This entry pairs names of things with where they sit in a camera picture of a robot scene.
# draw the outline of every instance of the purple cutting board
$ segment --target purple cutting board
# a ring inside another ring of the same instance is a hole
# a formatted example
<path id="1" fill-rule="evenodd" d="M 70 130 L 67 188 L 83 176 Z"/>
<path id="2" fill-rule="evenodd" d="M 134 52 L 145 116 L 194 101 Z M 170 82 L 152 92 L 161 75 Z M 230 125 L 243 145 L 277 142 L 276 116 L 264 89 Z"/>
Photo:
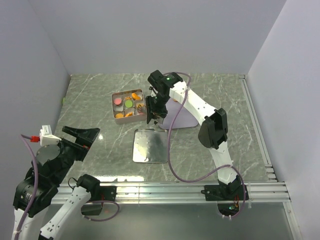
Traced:
<path id="1" fill-rule="evenodd" d="M 175 102 L 172 98 L 170 98 L 165 106 L 168 113 L 165 119 L 163 120 L 163 124 L 160 124 L 159 127 L 162 129 L 169 129 L 172 120 L 176 116 L 179 108 L 181 107 L 181 104 Z M 191 128 L 197 125 L 198 121 L 196 120 L 196 118 L 187 109 L 183 107 L 173 124 L 173 129 Z"/>

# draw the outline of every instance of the green object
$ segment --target green object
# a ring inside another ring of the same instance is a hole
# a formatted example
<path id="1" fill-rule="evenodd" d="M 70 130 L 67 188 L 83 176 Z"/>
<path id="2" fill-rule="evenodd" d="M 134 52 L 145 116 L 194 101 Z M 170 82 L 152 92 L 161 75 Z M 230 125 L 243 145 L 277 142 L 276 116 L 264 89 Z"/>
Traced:
<path id="1" fill-rule="evenodd" d="M 127 100 L 125 101 L 124 105 L 126 108 L 132 108 L 134 103 L 131 100 Z"/>

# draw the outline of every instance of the marble tabletop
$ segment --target marble tabletop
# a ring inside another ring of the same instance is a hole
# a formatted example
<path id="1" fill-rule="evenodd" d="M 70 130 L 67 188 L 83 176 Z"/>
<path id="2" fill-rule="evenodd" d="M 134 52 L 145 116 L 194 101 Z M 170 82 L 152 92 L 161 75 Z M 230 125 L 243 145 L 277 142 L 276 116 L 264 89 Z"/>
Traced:
<path id="1" fill-rule="evenodd" d="M 103 182 L 176 181 L 167 163 L 136 163 L 132 147 L 136 129 L 157 128 L 145 121 L 118 125 L 113 118 L 111 95 L 142 89 L 150 94 L 150 74 L 74 74 L 66 93 L 55 135 L 73 140 L 61 132 L 63 126 L 100 128 L 101 131 L 83 162 L 75 162 L 68 178 L 89 174 Z M 245 94 L 237 74 L 192 74 L 190 87 L 208 104 L 224 108 L 228 120 L 228 149 L 234 166 L 245 181 L 268 180 L 265 163 L 250 117 Z M 215 168 L 209 151 L 198 140 L 200 126 L 173 130 L 170 159 L 177 174 L 187 180 L 199 178 Z M 206 178 L 216 181 L 217 175 Z"/>

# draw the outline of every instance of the red connector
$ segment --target red connector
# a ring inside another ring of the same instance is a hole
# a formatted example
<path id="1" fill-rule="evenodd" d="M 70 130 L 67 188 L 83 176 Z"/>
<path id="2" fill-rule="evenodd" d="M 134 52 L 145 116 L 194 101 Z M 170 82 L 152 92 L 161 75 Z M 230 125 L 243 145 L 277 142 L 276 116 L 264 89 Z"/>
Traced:
<path id="1" fill-rule="evenodd" d="M 40 137 L 39 136 L 31 136 L 30 142 L 38 143 L 38 142 L 40 142 Z"/>

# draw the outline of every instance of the wall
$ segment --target wall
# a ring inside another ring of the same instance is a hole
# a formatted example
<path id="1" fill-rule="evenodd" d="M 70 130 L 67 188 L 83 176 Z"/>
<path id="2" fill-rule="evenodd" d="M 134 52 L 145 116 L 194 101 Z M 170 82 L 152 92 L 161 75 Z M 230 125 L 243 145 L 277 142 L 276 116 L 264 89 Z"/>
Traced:
<path id="1" fill-rule="evenodd" d="M 19 134 L 37 135 L 43 124 L 55 127 L 69 83 L 27 0 L 0 0 L 0 73 L 0 233 L 11 239 L 14 193 L 31 166 Z"/>
<path id="2" fill-rule="evenodd" d="M 246 74 L 285 1 L 29 0 L 71 74 Z"/>
<path id="3" fill-rule="evenodd" d="M 288 0 L 248 74 L 248 86 L 302 234 L 319 239 L 320 1 Z"/>

